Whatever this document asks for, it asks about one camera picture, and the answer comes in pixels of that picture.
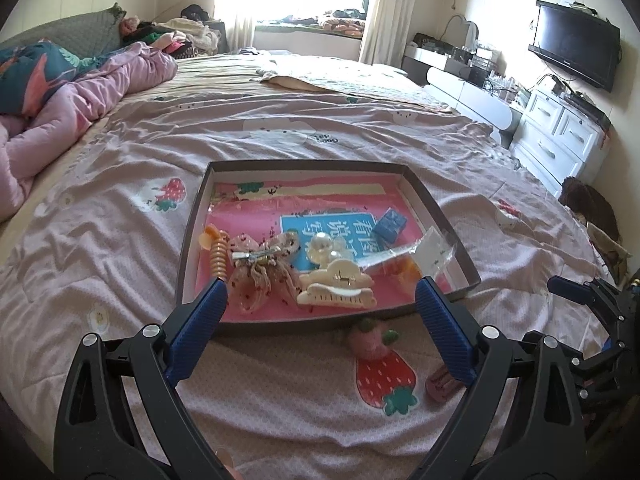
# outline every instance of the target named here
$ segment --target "pink blanket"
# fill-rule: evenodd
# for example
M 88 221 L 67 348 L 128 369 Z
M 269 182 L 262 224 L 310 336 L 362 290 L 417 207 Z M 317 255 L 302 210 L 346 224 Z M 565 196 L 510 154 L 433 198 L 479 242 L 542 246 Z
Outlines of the pink blanket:
M 134 43 L 99 70 L 65 84 L 31 124 L 0 115 L 0 221 L 20 209 L 34 177 L 78 142 L 94 121 L 126 94 L 168 81 L 177 70 L 172 57 Z

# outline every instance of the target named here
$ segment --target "wall-mounted television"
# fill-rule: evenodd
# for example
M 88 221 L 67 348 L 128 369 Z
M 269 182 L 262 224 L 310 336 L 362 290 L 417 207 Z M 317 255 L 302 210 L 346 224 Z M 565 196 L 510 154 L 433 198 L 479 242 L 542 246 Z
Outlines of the wall-mounted television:
M 538 1 L 536 37 L 529 50 L 544 61 L 611 92 L 622 58 L 620 29 L 581 10 Z

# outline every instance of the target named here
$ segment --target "orange object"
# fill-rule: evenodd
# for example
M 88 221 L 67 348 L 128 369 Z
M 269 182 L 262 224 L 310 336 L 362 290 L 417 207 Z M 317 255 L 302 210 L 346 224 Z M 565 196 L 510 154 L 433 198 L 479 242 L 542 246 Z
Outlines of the orange object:
M 210 238 L 209 269 L 211 277 L 226 281 L 226 253 L 229 235 L 225 231 L 220 231 L 213 224 L 207 225 L 204 232 Z

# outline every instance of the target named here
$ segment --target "chest of drawers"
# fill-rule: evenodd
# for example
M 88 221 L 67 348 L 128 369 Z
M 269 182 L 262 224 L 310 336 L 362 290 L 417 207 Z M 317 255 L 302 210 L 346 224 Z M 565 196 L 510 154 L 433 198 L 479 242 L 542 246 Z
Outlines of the chest of drawers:
M 537 89 L 510 150 L 558 198 L 568 176 L 593 182 L 609 152 L 609 139 L 579 110 Z

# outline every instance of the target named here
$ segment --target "red strawberry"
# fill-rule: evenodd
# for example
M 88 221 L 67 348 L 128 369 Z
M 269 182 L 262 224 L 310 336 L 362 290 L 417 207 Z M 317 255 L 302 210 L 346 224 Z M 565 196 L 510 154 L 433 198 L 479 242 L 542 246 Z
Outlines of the red strawberry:
M 415 372 L 388 346 L 398 339 L 398 332 L 388 330 L 384 322 L 363 319 L 349 335 L 356 355 L 356 386 L 369 406 L 406 415 L 418 400 L 414 397 Z
M 184 189 L 184 184 L 179 178 L 172 178 L 168 184 L 160 188 L 160 191 L 164 192 L 164 195 L 159 196 L 158 200 L 171 200 L 180 203 L 187 196 L 187 190 Z

